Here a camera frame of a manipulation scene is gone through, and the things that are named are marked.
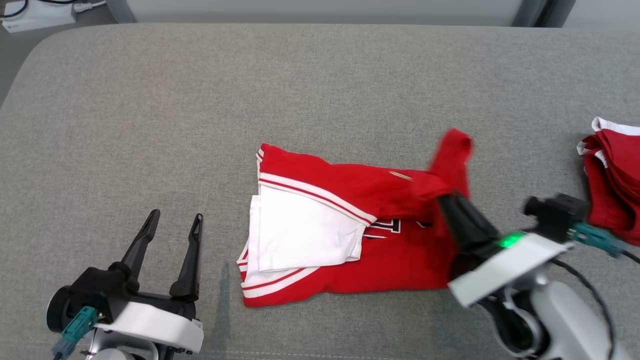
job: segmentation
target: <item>green led light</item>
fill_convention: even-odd
[[[512,247],[516,245],[523,236],[525,236],[525,233],[511,233],[500,239],[500,241],[498,241],[498,246],[505,248]]]

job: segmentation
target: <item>white wall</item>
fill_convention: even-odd
[[[508,26],[521,0],[127,0],[139,22]]]
[[[576,0],[564,27],[640,29],[640,0]]]

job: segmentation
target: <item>folded shirt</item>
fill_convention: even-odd
[[[589,180],[589,223],[640,245],[640,127],[600,117],[591,127],[595,134],[577,146]]]
[[[331,165],[263,145],[260,195],[252,198],[250,235],[237,260],[244,304],[446,287],[457,249],[434,199],[468,194],[470,151],[470,138],[451,130],[426,172]],[[333,266],[296,268],[302,261]]]

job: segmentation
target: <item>floor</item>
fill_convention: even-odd
[[[4,2],[4,0],[0,0],[0,11],[2,12],[4,12],[4,7],[2,6]],[[9,33],[4,27],[0,26],[0,104],[4,102],[4,98],[8,94],[13,79],[18,74],[22,63],[29,56],[31,50],[42,40],[63,30],[115,23],[109,8],[101,6],[77,14],[77,22],[75,24],[29,30],[21,33]]]

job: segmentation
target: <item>cable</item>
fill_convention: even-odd
[[[49,4],[73,4],[74,2],[76,2],[77,0],[67,0],[67,1],[56,1],[56,0],[39,0],[43,3],[49,3]]]
[[[81,13],[83,11],[91,10],[91,9],[93,9],[95,7],[98,7],[100,5],[104,5],[106,3],[107,3],[106,1],[100,1],[100,2],[95,3],[95,4],[91,4],[91,3],[74,4],[74,10],[77,13]]]
[[[635,261],[636,263],[640,264],[640,258],[635,256],[635,255],[633,255],[631,252],[625,250],[625,251],[622,252],[622,254],[624,256],[628,257],[629,259]]]
[[[607,326],[609,327],[609,343],[611,345],[609,347],[609,354],[607,355],[607,359],[611,360],[613,358],[613,352],[616,346],[616,329],[613,326],[613,320],[611,319],[611,315],[609,314],[609,309],[607,308],[607,304],[604,303],[604,300],[602,300],[602,297],[600,296],[598,291],[593,287],[593,285],[591,285],[591,283],[587,280],[587,278],[584,277],[584,275],[580,274],[578,270],[572,268],[569,264],[563,263],[558,259],[551,259],[551,262],[553,264],[556,264],[557,266],[560,266],[561,268],[564,268],[570,274],[577,277],[578,280],[580,280],[580,282],[582,283],[582,285],[584,285],[585,288],[589,289],[589,291],[593,295],[593,298],[596,300],[598,305],[600,305],[600,309],[602,310],[602,316],[604,316],[604,320],[607,322]]]
[[[10,17],[18,16],[22,14],[24,10],[27,10],[27,6],[29,6],[29,0],[24,0],[24,5],[22,5],[22,8],[20,10],[16,11],[15,13],[11,13],[9,15],[0,15],[0,19],[8,19]]]

